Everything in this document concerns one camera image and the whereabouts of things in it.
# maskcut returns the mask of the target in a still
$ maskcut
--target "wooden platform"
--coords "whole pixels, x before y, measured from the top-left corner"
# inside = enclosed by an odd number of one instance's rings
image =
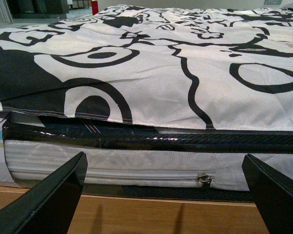
[[[0,209],[27,189],[0,187]],[[82,195],[70,234],[268,234],[253,203]]]

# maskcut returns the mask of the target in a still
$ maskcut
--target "mattress cover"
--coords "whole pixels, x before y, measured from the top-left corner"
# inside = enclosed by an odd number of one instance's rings
[[[293,131],[293,12],[116,5],[0,29],[0,111]]]

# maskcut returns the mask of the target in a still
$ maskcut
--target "mattress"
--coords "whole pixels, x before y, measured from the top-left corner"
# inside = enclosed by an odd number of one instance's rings
[[[0,29],[0,111],[27,115],[3,130],[18,179],[78,151],[95,184],[245,191],[247,153],[293,178],[293,12],[116,5]]]
[[[252,153],[293,179],[293,132],[161,133],[169,130],[13,114],[5,159],[17,180],[42,180],[82,151],[89,184],[248,191],[241,165]]]

